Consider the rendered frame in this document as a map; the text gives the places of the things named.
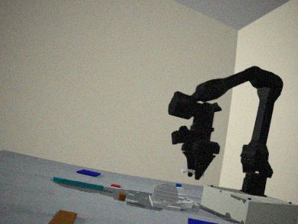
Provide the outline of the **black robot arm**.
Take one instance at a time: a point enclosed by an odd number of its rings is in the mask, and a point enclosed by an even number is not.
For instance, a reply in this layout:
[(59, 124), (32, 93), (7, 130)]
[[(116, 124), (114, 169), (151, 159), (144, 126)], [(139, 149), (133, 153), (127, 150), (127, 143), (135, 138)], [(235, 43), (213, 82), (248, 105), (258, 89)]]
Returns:
[[(229, 89), (247, 81), (250, 81), (251, 85), (257, 89), (259, 105), (251, 141), (248, 145), (243, 145), (240, 155), (243, 166), (242, 171), (246, 173), (246, 176), (243, 180), (242, 189), (239, 191), (249, 195), (267, 197), (265, 195), (266, 180), (267, 177), (271, 178), (273, 174), (268, 162), (267, 137), (274, 102), (281, 95), (283, 89), (282, 79), (278, 75), (262, 70), (257, 66), (252, 66), (245, 71), (226, 78), (208, 80), (197, 85), (196, 91), (192, 95), (186, 95), (179, 91), (175, 92), (169, 104), (168, 113), (183, 119), (193, 117), (193, 121), (212, 124), (214, 112), (222, 109), (217, 103), (211, 104), (207, 101), (217, 99)], [(204, 103), (197, 103), (198, 101)], [(179, 131), (172, 133), (172, 145), (180, 143), (191, 145), (196, 140), (196, 128), (189, 130), (187, 126), (181, 126)]]

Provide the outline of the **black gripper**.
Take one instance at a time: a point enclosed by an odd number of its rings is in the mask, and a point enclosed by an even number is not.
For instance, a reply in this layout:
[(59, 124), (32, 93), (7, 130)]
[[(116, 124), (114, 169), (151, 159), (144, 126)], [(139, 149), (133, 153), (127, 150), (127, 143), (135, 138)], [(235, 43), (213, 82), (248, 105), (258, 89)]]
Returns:
[(193, 121), (191, 130), (196, 128), (197, 140), (191, 145), (182, 145), (182, 153), (187, 158), (188, 169), (195, 170), (195, 179), (199, 180), (212, 160), (220, 152), (220, 145), (216, 142), (210, 141), (211, 132), (214, 131), (212, 124)]

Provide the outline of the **small brown block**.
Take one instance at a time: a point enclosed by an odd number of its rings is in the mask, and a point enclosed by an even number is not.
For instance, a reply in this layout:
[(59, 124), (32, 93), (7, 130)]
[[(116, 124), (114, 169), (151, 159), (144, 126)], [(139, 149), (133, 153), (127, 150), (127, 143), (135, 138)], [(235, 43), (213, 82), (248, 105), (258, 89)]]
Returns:
[(125, 201), (126, 194), (125, 193), (118, 193), (118, 200), (119, 201)]

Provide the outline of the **brown flat plate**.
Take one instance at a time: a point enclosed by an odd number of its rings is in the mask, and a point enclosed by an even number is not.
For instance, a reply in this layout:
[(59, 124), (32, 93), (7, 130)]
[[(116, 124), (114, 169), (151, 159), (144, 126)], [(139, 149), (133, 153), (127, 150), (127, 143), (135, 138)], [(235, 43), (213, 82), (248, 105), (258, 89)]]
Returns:
[(59, 210), (50, 224), (73, 224), (75, 222), (77, 213)]

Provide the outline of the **teal flat bar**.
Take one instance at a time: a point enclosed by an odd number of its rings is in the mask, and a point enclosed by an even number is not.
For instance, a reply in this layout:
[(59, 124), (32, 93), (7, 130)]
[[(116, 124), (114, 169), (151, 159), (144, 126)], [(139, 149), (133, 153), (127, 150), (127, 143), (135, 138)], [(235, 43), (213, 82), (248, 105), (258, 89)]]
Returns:
[(86, 187), (86, 188), (95, 188), (95, 189), (100, 189), (103, 190), (103, 186), (101, 185), (93, 185), (91, 183), (84, 183), (84, 182), (79, 182), (79, 181), (74, 181), (74, 180), (66, 180), (64, 178), (60, 177), (53, 177), (55, 182), (59, 183), (67, 183), (67, 184), (72, 184), (72, 185), (77, 185), (81, 187)]

